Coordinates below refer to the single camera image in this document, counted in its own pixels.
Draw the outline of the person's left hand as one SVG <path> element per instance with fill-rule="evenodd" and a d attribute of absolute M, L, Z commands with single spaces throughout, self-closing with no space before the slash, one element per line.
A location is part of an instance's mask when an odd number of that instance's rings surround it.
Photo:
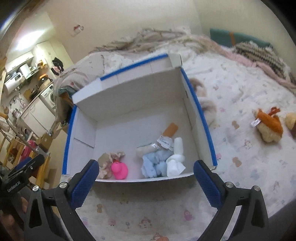
<path fill-rule="evenodd" d="M 19 200 L 21 200 L 22 204 L 21 213 L 26 214 L 28 201 L 24 197 L 21 197 Z M 23 240 L 23 231 L 20 226 L 16 224 L 16 221 L 11 214 L 1 214 L 1 224 L 4 226 L 12 240 Z"/>

